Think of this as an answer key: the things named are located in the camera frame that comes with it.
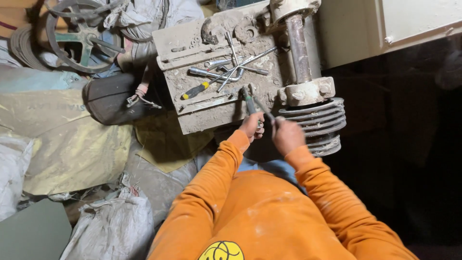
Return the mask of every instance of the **orange sleeve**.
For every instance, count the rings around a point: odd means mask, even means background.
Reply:
[[[358,260],[418,259],[394,231],[367,211],[320,158],[314,158],[307,146],[293,150],[285,160],[294,167],[298,182],[306,188],[328,226]]]
[[[249,139],[240,130],[223,141],[217,153],[173,201],[151,245],[148,260],[191,259],[212,238],[213,223],[225,203],[231,180]]]

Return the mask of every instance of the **person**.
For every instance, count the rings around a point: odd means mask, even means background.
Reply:
[[[416,260],[278,117],[273,142],[307,195],[264,170],[237,172],[263,113],[242,126],[173,201],[148,260]]]

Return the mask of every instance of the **blue jeans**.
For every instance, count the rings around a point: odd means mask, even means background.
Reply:
[[[239,169],[237,169],[237,172],[243,172],[248,170],[264,170],[269,173],[272,173],[276,177],[279,177],[292,183],[300,190],[300,192],[307,195],[306,189],[300,186],[297,182],[297,179],[295,178],[295,169],[292,166],[290,166],[285,160],[274,160],[259,163],[244,157],[241,165],[239,166]]]

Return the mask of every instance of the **hand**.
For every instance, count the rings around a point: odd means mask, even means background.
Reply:
[[[244,118],[244,121],[242,122],[241,127],[239,127],[239,130],[244,132],[247,135],[249,142],[252,143],[254,139],[260,139],[263,137],[263,133],[265,132],[265,129],[263,128],[264,121],[265,119],[263,118],[263,112],[253,113],[250,116],[246,116]]]
[[[305,133],[296,123],[283,117],[277,117],[273,125],[273,142],[282,156],[286,156],[295,148],[306,145]]]

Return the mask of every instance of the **yellow smiley graphic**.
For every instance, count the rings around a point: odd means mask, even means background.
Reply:
[[[207,247],[198,260],[244,260],[244,254],[236,243],[219,241]]]

